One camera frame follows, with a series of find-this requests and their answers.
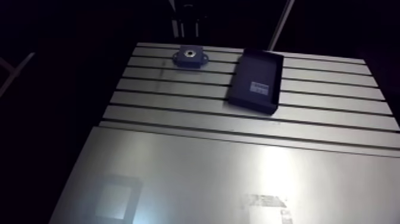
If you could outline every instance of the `black background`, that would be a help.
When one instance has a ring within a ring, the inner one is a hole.
[[[192,43],[266,49],[284,5],[202,1],[208,18]],[[275,50],[365,59],[398,115],[396,9],[387,0],[296,0]],[[170,18],[168,1],[0,3],[0,56],[16,66],[36,52],[0,98],[6,217],[48,222],[136,42],[180,42]]]

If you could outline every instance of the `metal panel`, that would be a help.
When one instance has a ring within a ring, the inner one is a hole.
[[[159,79],[179,82],[210,83],[229,85],[232,79],[231,74],[209,73],[201,71],[131,68],[125,69],[123,77],[134,77],[141,79]]]
[[[133,55],[135,56],[147,56],[147,57],[167,57],[172,58],[172,55],[176,53],[174,49],[162,49],[162,48],[135,48]],[[210,61],[224,61],[224,62],[237,62],[240,54],[235,53],[221,53],[221,52],[207,52]],[[340,71],[345,73],[356,73],[356,74],[371,74],[368,67],[362,64],[349,64],[349,63],[338,63],[332,61],[316,61],[316,60],[305,60],[297,58],[285,58],[283,61],[284,67],[292,67],[298,69],[314,69],[314,70],[325,70],[325,71]]]
[[[50,224],[87,223],[97,207],[89,196],[110,174],[141,183],[131,223],[255,223],[254,210],[281,209],[246,196],[272,195],[295,224],[395,224],[399,169],[398,158],[94,128]]]
[[[178,73],[175,72],[175,70],[169,70],[165,72],[166,75],[164,76],[163,70],[161,71],[147,70],[145,71],[144,74],[136,73],[136,74],[131,74],[129,77],[170,80],[170,81],[185,81],[185,82],[195,82],[195,83],[212,83],[212,84],[222,84],[222,85],[230,84],[230,78],[231,78],[231,76],[229,75],[215,74],[215,73],[214,74],[198,73],[189,75],[188,74],[189,71]],[[315,82],[302,82],[297,80],[282,80],[281,90],[385,100],[380,90],[376,88],[365,88],[359,86],[338,85],[331,83],[315,83]]]
[[[285,106],[280,106],[272,116],[268,116],[254,111],[232,107],[226,104],[225,101],[217,99],[115,92],[111,98],[111,103],[254,117],[258,119],[273,119],[282,122],[313,122],[372,129],[400,130],[393,117]]]
[[[165,133],[168,135],[189,136],[202,139],[215,139],[215,140],[229,141],[229,142],[243,142],[250,144],[289,147],[302,150],[307,149],[307,150],[328,151],[336,153],[378,155],[378,156],[400,158],[399,150],[384,150],[381,148],[377,149],[370,147],[368,148],[356,147],[356,146],[326,144],[326,143],[308,142],[308,141],[294,141],[287,139],[265,138],[265,137],[247,136],[247,135],[231,135],[228,133],[215,133],[215,132],[207,132],[200,130],[187,130],[187,129],[179,129],[173,127],[159,127],[152,125],[139,125],[133,123],[121,123],[121,122],[109,122],[109,121],[100,122],[99,126],[109,127],[114,129],[136,130],[141,132]]]
[[[283,91],[309,92],[314,94],[385,100],[379,89],[358,86],[282,80],[280,89]]]
[[[180,45],[176,44],[166,44],[166,43],[138,43],[137,46],[147,46],[153,48],[173,48],[179,49]],[[204,46],[204,50],[206,51],[221,51],[221,52],[236,52],[242,53],[243,49],[237,48],[220,48],[216,46]],[[324,56],[324,55],[312,55],[312,54],[297,54],[297,53],[288,53],[288,52],[279,52],[274,51],[277,54],[282,54],[285,57],[293,57],[293,58],[304,58],[311,60],[323,60],[323,61],[337,61],[344,63],[355,63],[355,64],[365,64],[365,61],[362,59],[354,59],[354,58],[342,58],[342,57],[332,57],[332,56]]]
[[[127,67],[123,76],[147,79],[165,79],[186,82],[201,82],[214,84],[229,84],[230,76],[225,73],[211,73],[187,70],[164,70],[141,67]],[[313,82],[329,82],[346,85],[377,86],[372,76],[348,75],[328,71],[312,71],[298,69],[283,69],[282,78],[306,80]]]
[[[130,66],[144,66],[144,67],[157,67],[162,69],[180,69],[174,65],[171,59],[165,58],[142,58],[132,57],[130,58],[128,65]],[[209,62],[205,66],[201,67],[201,70],[195,71],[214,71],[223,73],[233,73],[236,64],[232,63],[218,63]]]
[[[151,80],[121,79],[117,89],[145,91],[164,94],[179,94],[198,97],[225,98],[228,88],[225,86],[198,85],[189,83],[161,82]],[[325,97],[319,95],[280,93],[280,104],[299,107],[329,108],[334,110],[349,110],[365,113],[392,114],[385,102],[350,99],[340,97]]]
[[[369,145],[393,149],[400,148],[400,135],[390,132],[301,125],[295,123],[119,106],[108,106],[105,110],[104,118],[258,136],[337,142],[340,144]]]

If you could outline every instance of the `dark blue tray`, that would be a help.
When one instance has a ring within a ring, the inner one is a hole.
[[[279,104],[283,56],[245,49],[236,66],[228,102],[233,105],[273,114]]]

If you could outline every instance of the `metal table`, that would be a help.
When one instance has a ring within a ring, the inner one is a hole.
[[[51,223],[398,223],[399,126],[363,60],[282,53],[280,107],[226,104],[241,49],[140,43]]]

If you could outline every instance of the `label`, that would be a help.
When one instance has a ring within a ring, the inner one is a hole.
[[[250,92],[256,92],[258,94],[268,95],[269,86],[258,83],[258,82],[251,82],[250,85]]]

